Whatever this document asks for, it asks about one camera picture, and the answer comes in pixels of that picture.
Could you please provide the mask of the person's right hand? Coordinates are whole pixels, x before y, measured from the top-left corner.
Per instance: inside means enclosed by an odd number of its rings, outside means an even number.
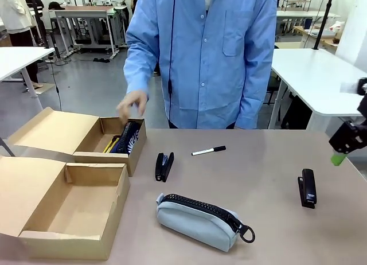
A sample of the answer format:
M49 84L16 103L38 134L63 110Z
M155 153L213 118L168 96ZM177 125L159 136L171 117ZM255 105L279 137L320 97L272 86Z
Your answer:
M148 95L145 91L136 90L126 94L124 99L118 104L117 111L119 113L120 120L123 124L128 122L130 117L130 110L133 105L136 105L140 116L143 116L146 110L146 104L148 101Z

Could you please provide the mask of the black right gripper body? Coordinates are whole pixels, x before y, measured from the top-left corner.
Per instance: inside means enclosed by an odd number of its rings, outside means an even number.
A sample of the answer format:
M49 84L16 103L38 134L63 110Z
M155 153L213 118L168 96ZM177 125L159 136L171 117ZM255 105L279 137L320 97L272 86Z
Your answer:
M366 136L366 120L361 124L346 121L330 138L329 144L336 152L349 154L366 147Z

